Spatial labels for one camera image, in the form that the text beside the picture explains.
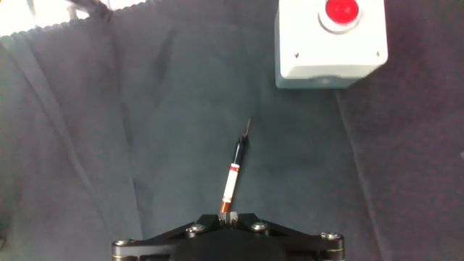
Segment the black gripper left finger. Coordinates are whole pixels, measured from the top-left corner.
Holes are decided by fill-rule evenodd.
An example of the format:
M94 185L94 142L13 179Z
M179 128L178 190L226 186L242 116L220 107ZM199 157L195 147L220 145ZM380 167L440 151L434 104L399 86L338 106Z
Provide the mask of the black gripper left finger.
M112 242L113 260L142 260L148 256L171 255L187 239L225 228L227 214L202 215L197 221L187 223L150 239L121 239Z

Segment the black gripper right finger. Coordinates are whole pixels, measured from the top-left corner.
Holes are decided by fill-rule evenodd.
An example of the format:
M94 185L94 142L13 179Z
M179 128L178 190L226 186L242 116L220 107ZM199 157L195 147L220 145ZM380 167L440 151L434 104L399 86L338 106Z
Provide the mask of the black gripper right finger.
M263 220L252 213L229 212L228 224L257 236L276 239L287 254L311 254L315 260L344 260L344 237L340 233L310 235Z

